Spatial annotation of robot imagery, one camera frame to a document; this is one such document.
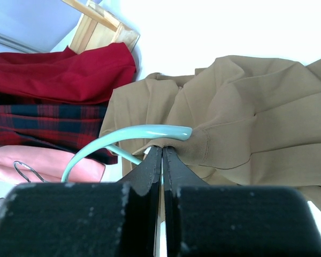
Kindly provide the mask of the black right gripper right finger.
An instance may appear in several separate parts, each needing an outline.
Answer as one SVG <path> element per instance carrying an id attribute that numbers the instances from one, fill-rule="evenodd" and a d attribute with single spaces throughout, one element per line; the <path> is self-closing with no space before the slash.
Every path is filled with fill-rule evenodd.
<path id="1" fill-rule="evenodd" d="M 163 185 L 167 255 L 177 256 L 181 232 L 177 190 L 180 186 L 207 186 L 208 183 L 180 160 L 173 147 L 164 147 Z"/>

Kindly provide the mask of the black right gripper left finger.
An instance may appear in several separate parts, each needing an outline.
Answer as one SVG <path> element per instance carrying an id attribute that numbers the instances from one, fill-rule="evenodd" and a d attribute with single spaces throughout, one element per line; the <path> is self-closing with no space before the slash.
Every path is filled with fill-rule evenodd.
<path id="1" fill-rule="evenodd" d="M 146 158 L 120 182 L 129 186 L 120 256 L 159 256 L 162 149 Z"/>

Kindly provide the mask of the sage green plastic hanger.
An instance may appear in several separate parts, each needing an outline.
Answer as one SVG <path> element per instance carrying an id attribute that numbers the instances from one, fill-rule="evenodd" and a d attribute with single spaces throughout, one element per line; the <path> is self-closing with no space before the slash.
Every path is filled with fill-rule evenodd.
<path id="1" fill-rule="evenodd" d="M 118 129 L 95 139 L 79 150 L 67 164 L 62 174 L 61 182 L 65 183 L 69 181 L 72 169 L 80 162 L 80 160 L 102 148 L 105 148 L 119 156 L 118 164 L 114 164 L 109 168 L 108 174 L 103 176 L 102 182 L 117 182 L 123 177 L 122 159 L 126 159 L 135 165 L 139 165 L 142 162 L 141 159 L 118 147 L 118 142 L 132 139 L 174 139 L 186 141 L 190 138 L 192 131 L 193 129 L 187 126 L 162 124 L 135 125 Z"/>

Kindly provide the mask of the tan brown skirt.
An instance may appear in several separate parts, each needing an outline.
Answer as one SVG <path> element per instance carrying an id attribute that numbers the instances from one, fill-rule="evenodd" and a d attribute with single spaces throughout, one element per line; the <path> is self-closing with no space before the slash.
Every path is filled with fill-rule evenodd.
<path id="1" fill-rule="evenodd" d="M 291 186 L 321 211 L 321 59 L 225 56 L 193 75 L 153 73 L 115 89 L 100 136 L 143 124 L 193 131 L 119 147 L 141 157 L 171 146 L 209 184 Z"/>

